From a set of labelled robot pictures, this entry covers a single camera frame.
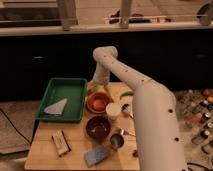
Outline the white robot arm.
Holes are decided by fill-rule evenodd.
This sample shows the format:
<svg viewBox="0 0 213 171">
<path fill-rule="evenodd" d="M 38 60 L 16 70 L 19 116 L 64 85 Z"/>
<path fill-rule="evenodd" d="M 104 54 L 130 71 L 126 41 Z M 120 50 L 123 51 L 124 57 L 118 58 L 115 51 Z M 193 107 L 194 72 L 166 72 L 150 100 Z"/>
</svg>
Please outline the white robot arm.
<svg viewBox="0 0 213 171">
<path fill-rule="evenodd" d="M 109 82 L 110 74 L 133 90 L 132 109 L 141 171 L 188 171 L 176 116 L 176 98 L 163 84 L 117 60 L 114 46 L 93 50 L 93 81 Z"/>
</svg>

